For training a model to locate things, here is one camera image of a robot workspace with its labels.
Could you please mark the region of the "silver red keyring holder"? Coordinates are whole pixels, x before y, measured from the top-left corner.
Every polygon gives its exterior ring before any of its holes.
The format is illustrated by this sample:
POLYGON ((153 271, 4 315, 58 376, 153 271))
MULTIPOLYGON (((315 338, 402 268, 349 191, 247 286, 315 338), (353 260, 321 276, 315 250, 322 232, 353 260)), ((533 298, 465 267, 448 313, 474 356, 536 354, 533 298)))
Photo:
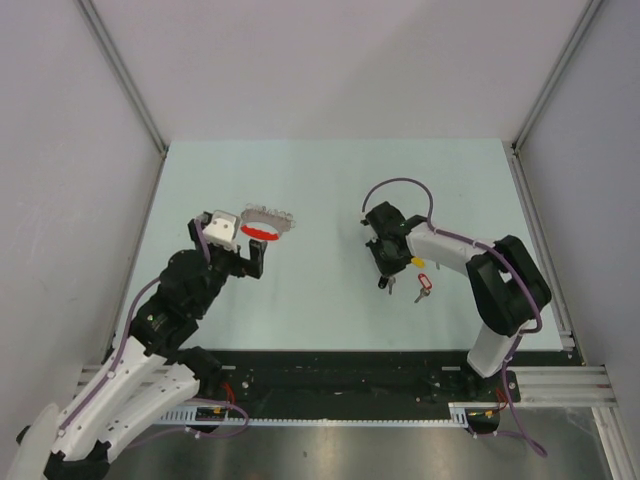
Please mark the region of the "silver red keyring holder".
POLYGON ((296 226, 291 213, 248 204, 240 214, 241 232, 251 239, 275 242, 296 226))

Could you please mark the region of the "key with red tag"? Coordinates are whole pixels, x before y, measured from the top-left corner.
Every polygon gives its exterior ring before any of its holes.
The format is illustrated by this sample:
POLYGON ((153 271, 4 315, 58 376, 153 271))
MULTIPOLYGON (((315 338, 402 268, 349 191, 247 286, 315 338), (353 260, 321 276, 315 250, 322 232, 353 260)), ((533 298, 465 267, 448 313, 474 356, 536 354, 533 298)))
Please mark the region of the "key with red tag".
POLYGON ((426 273, 418 274, 418 282, 420 289, 416 299, 414 300, 415 304, 418 304, 423 299, 429 297, 433 289, 433 283, 426 273))

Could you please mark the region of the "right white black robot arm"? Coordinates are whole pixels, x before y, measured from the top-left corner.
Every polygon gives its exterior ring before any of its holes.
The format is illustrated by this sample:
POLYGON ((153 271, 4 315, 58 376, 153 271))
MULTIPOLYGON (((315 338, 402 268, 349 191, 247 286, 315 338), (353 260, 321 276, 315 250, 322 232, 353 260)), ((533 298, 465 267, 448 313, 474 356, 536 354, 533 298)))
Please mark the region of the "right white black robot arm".
POLYGON ((406 218, 383 202, 362 217, 371 231, 365 243, 379 272, 378 287, 389 289, 414 259, 430 260, 466 277, 482 320, 461 376, 463 393, 484 401, 497 389, 496 373, 513 355, 525 325, 541 328, 541 311, 551 302, 549 285, 524 243, 507 235, 488 242, 435 227, 415 215, 406 218))

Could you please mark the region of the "key with black tag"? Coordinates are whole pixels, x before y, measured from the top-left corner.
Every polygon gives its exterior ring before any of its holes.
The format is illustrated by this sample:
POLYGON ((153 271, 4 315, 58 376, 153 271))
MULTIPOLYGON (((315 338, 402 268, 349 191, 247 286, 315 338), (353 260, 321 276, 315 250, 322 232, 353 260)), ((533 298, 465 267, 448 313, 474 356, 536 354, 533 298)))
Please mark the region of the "key with black tag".
POLYGON ((378 288, 380 290, 385 290, 389 295, 392 295, 395 283, 396 283, 396 277, 394 275, 390 275, 390 276, 381 275, 378 281, 378 288))

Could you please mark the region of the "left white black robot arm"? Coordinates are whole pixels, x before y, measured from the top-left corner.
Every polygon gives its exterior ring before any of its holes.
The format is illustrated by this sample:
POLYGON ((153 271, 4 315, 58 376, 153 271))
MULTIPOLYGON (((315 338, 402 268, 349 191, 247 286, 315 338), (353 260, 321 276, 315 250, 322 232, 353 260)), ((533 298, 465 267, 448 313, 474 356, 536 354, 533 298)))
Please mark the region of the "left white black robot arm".
POLYGON ((258 279, 267 244, 251 240, 242 257, 243 222, 205 212, 188 224, 193 248, 174 253, 134 298, 122 339, 71 401, 45 407, 17 437, 10 479, 102 479, 112 463, 167 411, 221 387, 221 366, 193 335, 227 280, 258 279))

